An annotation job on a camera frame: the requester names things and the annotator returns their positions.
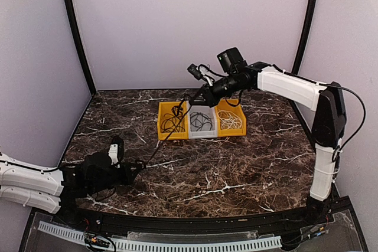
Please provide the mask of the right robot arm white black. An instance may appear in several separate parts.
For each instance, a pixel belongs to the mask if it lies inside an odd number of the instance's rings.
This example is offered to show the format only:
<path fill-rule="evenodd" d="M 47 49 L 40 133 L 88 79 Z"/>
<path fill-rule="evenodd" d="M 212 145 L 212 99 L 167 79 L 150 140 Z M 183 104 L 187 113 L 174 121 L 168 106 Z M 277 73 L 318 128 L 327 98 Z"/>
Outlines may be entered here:
<path fill-rule="evenodd" d="M 218 80 L 209 67 L 191 64 L 187 70 L 197 80 L 205 83 L 189 100 L 191 105 L 215 107 L 221 99 L 243 91 L 267 91 L 315 113 L 311 128 L 315 143 L 315 167 L 309 195 L 325 201 L 338 173 L 340 153 L 347 144 L 343 140 L 347 123 L 343 93 L 345 87 L 336 82 L 322 83 L 280 69 L 274 64 L 256 62 L 248 64 L 236 47 L 217 56 L 224 71 Z"/>

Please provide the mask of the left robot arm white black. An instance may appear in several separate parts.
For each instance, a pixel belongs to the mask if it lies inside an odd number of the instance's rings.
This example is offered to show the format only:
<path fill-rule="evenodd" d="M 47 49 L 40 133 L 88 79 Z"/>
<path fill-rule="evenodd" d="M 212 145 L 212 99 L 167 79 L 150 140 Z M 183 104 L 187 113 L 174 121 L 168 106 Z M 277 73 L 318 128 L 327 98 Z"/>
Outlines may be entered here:
<path fill-rule="evenodd" d="M 108 153 L 96 152 L 77 164 L 58 168 L 21 162 L 1 154 L 1 198 L 23 206 L 35 207 L 60 216 L 71 226 L 83 222 L 83 212 L 73 204 L 117 185 L 133 183 L 145 163 L 122 163 L 117 144 Z"/>

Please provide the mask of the white translucent bin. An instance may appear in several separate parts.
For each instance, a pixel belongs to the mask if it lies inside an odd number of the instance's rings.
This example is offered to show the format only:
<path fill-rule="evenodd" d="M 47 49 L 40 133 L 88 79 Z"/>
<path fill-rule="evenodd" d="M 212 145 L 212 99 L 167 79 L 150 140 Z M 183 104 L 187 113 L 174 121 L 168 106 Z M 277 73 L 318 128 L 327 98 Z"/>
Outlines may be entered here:
<path fill-rule="evenodd" d="M 190 106 L 188 102 L 187 106 L 188 138 L 216 138 L 218 130 L 215 110 L 207 106 Z"/>

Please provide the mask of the yellow bin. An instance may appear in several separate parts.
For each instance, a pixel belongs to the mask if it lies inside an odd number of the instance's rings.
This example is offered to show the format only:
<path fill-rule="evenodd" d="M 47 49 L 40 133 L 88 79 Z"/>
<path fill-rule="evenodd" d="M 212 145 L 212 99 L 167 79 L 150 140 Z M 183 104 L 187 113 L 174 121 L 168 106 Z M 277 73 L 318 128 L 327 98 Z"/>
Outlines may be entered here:
<path fill-rule="evenodd" d="M 158 139 L 188 139 L 186 102 L 160 102 L 157 120 Z"/>
<path fill-rule="evenodd" d="M 246 135 L 246 117 L 241 105 L 231 106 L 229 103 L 236 105 L 238 99 L 220 100 L 219 104 L 214 107 L 217 119 L 218 137 L 245 136 Z"/>

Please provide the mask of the yellow bin front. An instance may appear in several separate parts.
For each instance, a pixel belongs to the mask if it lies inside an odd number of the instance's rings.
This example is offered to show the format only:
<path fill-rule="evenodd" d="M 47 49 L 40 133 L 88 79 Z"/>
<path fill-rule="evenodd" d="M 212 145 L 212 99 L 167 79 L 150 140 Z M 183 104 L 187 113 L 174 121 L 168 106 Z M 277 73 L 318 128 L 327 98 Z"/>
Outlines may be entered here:
<path fill-rule="evenodd" d="M 238 99 L 220 100 L 219 104 L 214 107 L 217 119 L 218 137 L 245 136 L 246 135 L 246 117 L 241 105 L 231 106 L 229 103 L 236 105 Z"/>

